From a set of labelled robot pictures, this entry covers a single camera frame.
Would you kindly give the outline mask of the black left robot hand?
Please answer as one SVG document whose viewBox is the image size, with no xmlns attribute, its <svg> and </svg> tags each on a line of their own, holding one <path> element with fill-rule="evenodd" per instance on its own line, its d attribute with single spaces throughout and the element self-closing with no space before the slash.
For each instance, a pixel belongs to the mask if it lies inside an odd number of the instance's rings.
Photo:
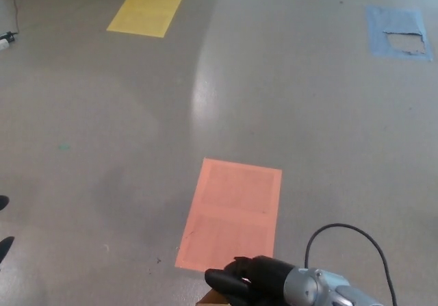
<svg viewBox="0 0 438 306">
<path fill-rule="evenodd" d="M 8 203 L 10 202 L 10 198 L 4 195 L 0 196 L 0 210 L 3 210 L 7 207 Z M 8 236 L 0 242 L 0 263 L 5 259 L 6 255 L 8 254 L 9 250 L 11 249 L 11 246 L 14 242 L 15 237 L 14 236 Z"/>
</svg>

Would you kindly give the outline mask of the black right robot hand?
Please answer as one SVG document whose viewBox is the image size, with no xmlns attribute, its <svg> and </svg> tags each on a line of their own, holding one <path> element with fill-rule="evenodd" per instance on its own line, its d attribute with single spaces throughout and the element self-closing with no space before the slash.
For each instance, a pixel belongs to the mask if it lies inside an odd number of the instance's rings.
<svg viewBox="0 0 438 306">
<path fill-rule="evenodd" d="M 201 303 L 225 305 L 286 305 L 284 285 L 294 266 L 280 260 L 256 256 L 235 257 L 223 269 L 204 273 L 211 291 Z"/>
</svg>

